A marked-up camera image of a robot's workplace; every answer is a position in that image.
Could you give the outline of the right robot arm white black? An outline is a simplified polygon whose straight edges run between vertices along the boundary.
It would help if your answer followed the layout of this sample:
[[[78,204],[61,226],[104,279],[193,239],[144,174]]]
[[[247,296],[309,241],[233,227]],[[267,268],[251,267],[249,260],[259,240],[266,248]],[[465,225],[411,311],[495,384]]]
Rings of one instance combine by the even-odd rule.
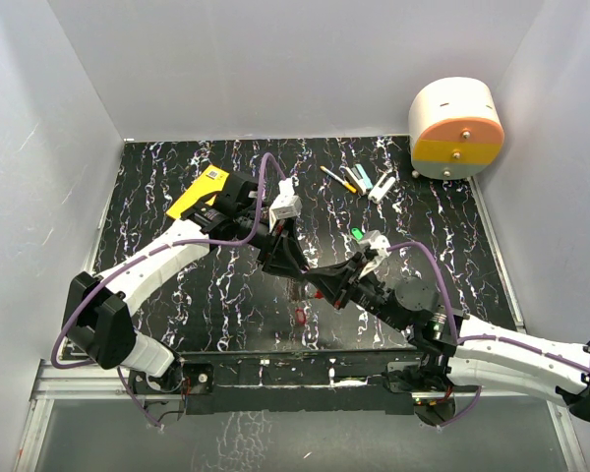
[[[354,303],[390,327],[406,330],[419,363],[390,368],[390,390],[448,390],[471,386],[523,393],[565,407],[590,423],[590,340],[537,338],[444,311],[443,296],[419,277],[386,286],[366,270],[365,257],[308,270],[304,279],[335,309]]]

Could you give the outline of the green key tag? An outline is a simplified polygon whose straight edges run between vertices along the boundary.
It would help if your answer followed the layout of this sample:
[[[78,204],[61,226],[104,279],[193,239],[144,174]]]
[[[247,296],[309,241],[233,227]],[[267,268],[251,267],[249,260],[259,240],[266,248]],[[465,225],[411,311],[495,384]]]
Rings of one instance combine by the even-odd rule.
[[[356,241],[360,241],[364,238],[364,232],[360,228],[353,227],[350,232]]]

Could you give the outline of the red key tag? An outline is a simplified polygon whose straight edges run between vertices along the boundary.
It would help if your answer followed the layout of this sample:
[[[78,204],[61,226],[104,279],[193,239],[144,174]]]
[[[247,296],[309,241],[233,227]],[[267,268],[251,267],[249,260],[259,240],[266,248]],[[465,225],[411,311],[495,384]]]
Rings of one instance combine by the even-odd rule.
[[[307,314],[303,308],[295,310],[295,321],[298,325],[305,325],[307,322]]]

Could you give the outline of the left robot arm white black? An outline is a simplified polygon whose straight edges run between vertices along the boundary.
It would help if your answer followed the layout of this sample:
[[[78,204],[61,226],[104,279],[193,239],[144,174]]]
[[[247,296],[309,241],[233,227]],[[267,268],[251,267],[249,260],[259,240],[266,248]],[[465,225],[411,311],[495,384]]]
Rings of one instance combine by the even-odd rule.
[[[218,247],[250,245],[259,250],[277,235],[277,224],[301,213],[291,179],[278,183],[278,195],[262,222],[265,181],[228,175],[221,189],[199,196],[172,225],[125,262],[98,275],[86,271],[70,284],[61,339],[82,349],[88,362],[104,370],[126,367],[148,374],[159,390],[171,392],[184,370],[173,351],[134,328],[133,314],[171,277]]]

